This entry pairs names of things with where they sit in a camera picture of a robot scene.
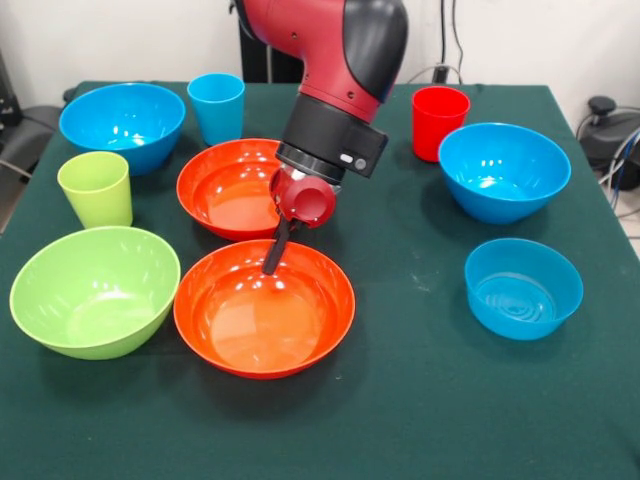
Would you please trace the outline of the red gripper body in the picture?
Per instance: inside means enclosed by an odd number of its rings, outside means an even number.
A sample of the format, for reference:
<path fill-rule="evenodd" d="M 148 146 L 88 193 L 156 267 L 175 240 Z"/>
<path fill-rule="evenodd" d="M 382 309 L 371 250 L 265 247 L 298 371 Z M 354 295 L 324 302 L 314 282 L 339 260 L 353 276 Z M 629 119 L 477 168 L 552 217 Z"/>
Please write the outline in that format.
<path fill-rule="evenodd" d="M 290 167 L 281 167 L 274 173 L 269 191 L 277 211 L 288 222 L 297 220 L 316 228 L 335 211 L 336 193 L 328 182 Z"/>

